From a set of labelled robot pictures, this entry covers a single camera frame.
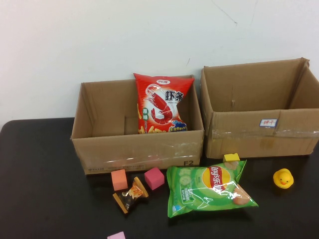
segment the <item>yellow rubber duck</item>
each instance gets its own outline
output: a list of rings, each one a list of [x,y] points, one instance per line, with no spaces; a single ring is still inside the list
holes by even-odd
[[[287,168],[274,173],[274,183],[277,187],[287,189],[294,183],[294,178]]]

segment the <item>cardboard box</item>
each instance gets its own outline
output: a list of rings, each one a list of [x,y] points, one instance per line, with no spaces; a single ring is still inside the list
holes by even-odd
[[[204,129],[194,84],[177,107],[189,131],[138,134],[135,80],[82,83],[71,139],[85,174],[198,165]]]
[[[205,154],[307,155],[319,139],[319,82],[305,58],[204,67]]]

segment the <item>candy wrapper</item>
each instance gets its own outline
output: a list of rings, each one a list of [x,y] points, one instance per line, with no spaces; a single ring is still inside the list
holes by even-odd
[[[238,184],[245,163],[234,161],[210,167],[168,168],[168,217],[191,211],[258,206]]]
[[[133,185],[129,191],[113,194],[115,201],[125,214],[128,213],[129,208],[136,202],[138,198],[147,198],[148,196],[149,194],[138,177],[134,178]]]
[[[138,89],[139,133],[186,131],[177,104],[186,96],[194,78],[134,74]]]

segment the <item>shrimp illustration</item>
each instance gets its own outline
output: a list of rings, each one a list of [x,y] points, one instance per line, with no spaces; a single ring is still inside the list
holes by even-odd
[[[158,85],[151,84],[149,87],[146,88],[146,93],[150,97],[147,97],[146,100],[151,102],[156,108],[159,109],[159,113],[164,117],[162,119],[156,118],[155,109],[151,110],[151,116],[156,123],[159,124],[166,124],[171,121],[173,118],[173,113],[170,110],[170,107],[167,105],[165,100],[163,100],[158,94],[154,92],[154,90],[150,89],[150,86],[160,88]]]

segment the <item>yellow foam cube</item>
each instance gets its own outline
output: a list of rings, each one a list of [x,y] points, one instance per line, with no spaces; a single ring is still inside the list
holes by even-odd
[[[240,161],[238,153],[230,153],[224,155],[223,162]]]

